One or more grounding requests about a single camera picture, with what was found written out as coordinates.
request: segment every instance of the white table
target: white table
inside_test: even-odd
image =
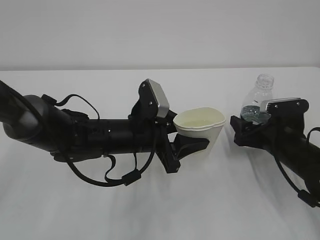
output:
[[[320,126],[320,69],[314,67],[0,72],[0,79],[23,95],[48,94],[62,100],[77,93],[102,118],[126,118],[146,78],[162,85],[170,109],[177,113],[209,106],[227,118],[209,160],[197,164],[182,160],[177,174],[166,174],[154,157],[142,179],[114,188],[81,181],[65,163],[6,137],[1,129],[0,239],[320,239],[320,209],[298,199],[272,156],[233,143],[230,116],[239,114],[261,73],[275,77],[276,97],[309,101],[306,132]],[[80,99],[70,100],[66,107],[96,117]],[[315,133],[311,141],[320,145],[319,135]],[[134,166],[131,154],[116,157],[117,166],[110,173],[114,178]],[[142,166],[148,153],[138,157]],[[111,164],[103,158],[76,165],[102,181]]]

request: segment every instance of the plastic water bottle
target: plastic water bottle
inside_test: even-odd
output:
[[[275,79],[269,74],[260,74],[255,82],[255,87],[245,97],[241,117],[253,124],[264,124],[270,118],[267,113],[260,113],[260,105],[264,100],[273,99],[272,89]]]

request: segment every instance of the white paper cup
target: white paper cup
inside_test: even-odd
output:
[[[225,116],[219,110],[211,107],[190,109],[179,113],[173,119],[178,134],[210,141],[206,150],[197,152],[205,152],[206,154],[202,154],[202,157],[209,155],[225,122]]]

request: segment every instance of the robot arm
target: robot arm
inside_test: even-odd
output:
[[[262,102],[260,111],[271,115],[265,124],[253,125],[236,116],[230,124],[235,131],[234,142],[268,151],[298,197],[311,207],[320,207],[320,149],[304,135],[304,113],[309,103],[300,98],[273,99]],[[299,190],[289,179],[281,163],[300,176],[309,191]]]
[[[135,182],[141,178],[154,154],[167,173],[176,173],[183,157],[205,149],[209,141],[177,134],[174,142],[170,142],[168,134],[177,131],[173,124],[177,114],[169,109],[163,89],[147,79],[141,83],[138,93],[139,100],[128,119],[89,119],[85,113],[56,107],[65,104],[75,94],[57,103],[47,95],[21,96],[1,82],[0,121],[8,137],[50,152],[56,161],[67,163],[78,177],[94,185],[113,187]],[[89,179],[74,165],[101,156],[113,160],[114,154],[142,152],[151,152],[146,165],[119,181]]]

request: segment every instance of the water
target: water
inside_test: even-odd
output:
[[[270,114],[260,113],[259,106],[249,105],[242,108],[241,117],[254,124],[265,124],[269,120]]]
[[[196,121],[188,121],[188,122],[184,122],[183,124],[181,124],[182,127],[185,128],[195,128],[195,127],[204,127],[204,126],[208,126],[213,124],[212,121],[210,120],[196,120]]]

